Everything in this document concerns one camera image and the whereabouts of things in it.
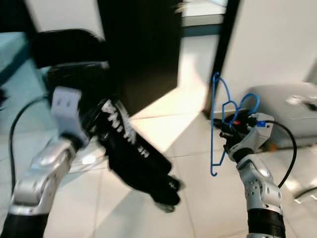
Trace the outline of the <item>small white remote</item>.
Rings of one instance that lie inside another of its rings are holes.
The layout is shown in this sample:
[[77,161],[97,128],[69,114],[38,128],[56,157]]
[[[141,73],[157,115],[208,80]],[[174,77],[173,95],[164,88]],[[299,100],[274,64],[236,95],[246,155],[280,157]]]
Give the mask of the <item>small white remote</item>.
[[302,105],[304,103],[304,97],[301,95],[290,95],[285,99],[285,102],[290,105]]

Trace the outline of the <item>black door frame post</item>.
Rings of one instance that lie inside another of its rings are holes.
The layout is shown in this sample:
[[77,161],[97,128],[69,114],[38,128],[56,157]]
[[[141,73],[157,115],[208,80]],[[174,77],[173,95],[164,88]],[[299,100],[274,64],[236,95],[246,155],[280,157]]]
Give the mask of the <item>black door frame post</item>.
[[219,41],[213,59],[213,67],[209,75],[208,97],[206,98],[205,106],[202,111],[206,116],[206,119],[211,119],[211,116],[214,115],[212,106],[214,105],[215,96],[212,94],[212,91],[213,89],[217,89],[218,83],[213,82],[212,77],[215,73],[222,73],[241,2],[242,0],[228,0],[225,13],[223,14],[223,21],[220,25]]

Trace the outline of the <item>grey upholstered ottoman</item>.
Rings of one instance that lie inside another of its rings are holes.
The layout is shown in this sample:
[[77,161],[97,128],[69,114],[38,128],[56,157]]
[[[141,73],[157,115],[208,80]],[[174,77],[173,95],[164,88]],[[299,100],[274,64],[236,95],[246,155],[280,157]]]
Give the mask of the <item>grey upholstered ottoman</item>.
[[[294,135],[297,146],[317,143],[317,86],[310,82],[254,86],[250,93],[260,96],[258,113],[272,116]],[[304,97],[302,105],[290,105],[290,95]]]

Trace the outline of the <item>black door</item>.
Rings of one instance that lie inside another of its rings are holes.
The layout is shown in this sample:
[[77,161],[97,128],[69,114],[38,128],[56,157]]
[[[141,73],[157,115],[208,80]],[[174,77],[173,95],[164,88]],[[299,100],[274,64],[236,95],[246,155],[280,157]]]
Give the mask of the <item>black door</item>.
[[118,95],[136,114],[177,87],[182,0],[97,0]]

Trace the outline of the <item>blue plastic hanger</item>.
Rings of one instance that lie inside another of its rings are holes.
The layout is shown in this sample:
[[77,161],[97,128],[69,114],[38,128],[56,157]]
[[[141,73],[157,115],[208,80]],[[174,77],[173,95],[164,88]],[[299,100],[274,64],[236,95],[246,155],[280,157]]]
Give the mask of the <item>blue plastic hanger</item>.
[[255,113],[256,111],[258,111],[259,107],[260,107],[260,103],[261,103],[261,100],[260,100],[260,96],[259,95],[255,95],[253,93],[249,93],[249,94],[245,94],[244,97],[242,98],[240,104],[236,104],[235,101],[231,100],[231,92],[228,88],[228,85],[227,83],[222,79],[222,76],[220,75],[220,72],[214,72],[212,74],[212,77],[211,77],[211,83],[212,85],[210,86],[210,89],[212,91],[211,93],[211,108],[210,108],[210,113],[209,113],[209,116],[210,116],[210,125],[211,125],[211,133],[210,133],[210,150],[211,150],[211,153],[210,153],[210,166],[209,166],[209,172],[210,172],[210,175],[212,177],[215,177],[217,176],[217,173],[214,172],[214,168],[215,167],[219,167],[222,165],[223,163],[223,160],[224,160],[224,154],[220,157],[220,161],[219,163],[215,163],[214,160],[213,160],[213,149],[214,149],[214,129],[215,129],[215,125],[213,124],[213,121],[215,120],[215,105],[216,105],[216,102],[215,102],[215,99],[216,99],[216,91],[217,91],[217,84],[218,82],[220,82],[224,88],[225,88],[225,91],[226,91],[226,94],[228,96],[228,101],[225,102],[223,105],[222,105],[222,109],[221,109],[221,114],[224,115],[225,113],[225,110],[224,110],[224,106],[225,105],[228,105],[228,104],[233,104],[236,111],[239,111],[240,109],[242,109],[242,107],[245,105],[245,101],[247,100],[247,98],[249,97],[252,97],[254,98],[255,100],[255,105],[254,105],[254,108],[253,109],[250,109],[249,110],[249,113],[250,114],[253,114]]

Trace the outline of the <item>black printed shirt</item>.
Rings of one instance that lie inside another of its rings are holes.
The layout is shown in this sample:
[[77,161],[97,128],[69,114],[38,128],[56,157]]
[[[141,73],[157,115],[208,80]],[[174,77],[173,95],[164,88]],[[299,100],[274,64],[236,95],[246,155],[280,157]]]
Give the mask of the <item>black printed shirt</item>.
[[131,188],[147,193],[167,212],[180,202],[184,184],[170,175],[172,163],[131,124],[117,98],[82,97],[79,115],[89,137],[105,149],[108,167]]

